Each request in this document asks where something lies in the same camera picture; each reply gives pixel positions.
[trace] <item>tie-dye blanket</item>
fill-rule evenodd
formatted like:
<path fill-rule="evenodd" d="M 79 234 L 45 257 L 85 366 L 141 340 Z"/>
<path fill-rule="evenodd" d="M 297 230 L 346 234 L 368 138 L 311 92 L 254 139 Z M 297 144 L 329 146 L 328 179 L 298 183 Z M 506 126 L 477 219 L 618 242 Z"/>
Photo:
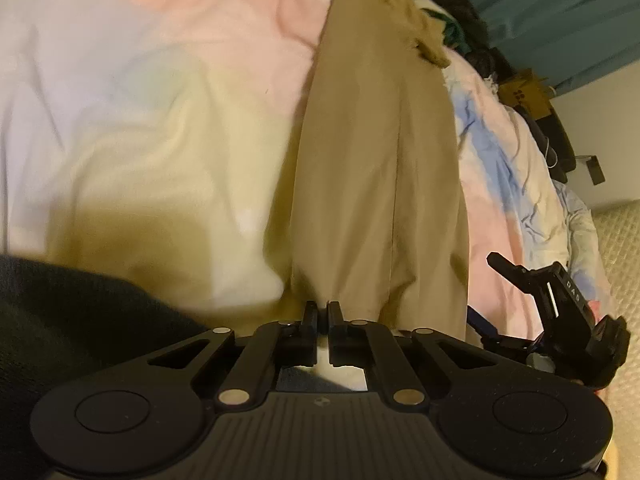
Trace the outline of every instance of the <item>tie-dye blanket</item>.
<path fill-rule="evenodd" d="M 255 325 L 287 279 L 271 205 L 329 4 L 0 0 L 2 248 Z M 531 299 L 485 258 L 576 261 L 568 216 L 524 121 L 450 58 L 469 303 L 533 337 Z"/>

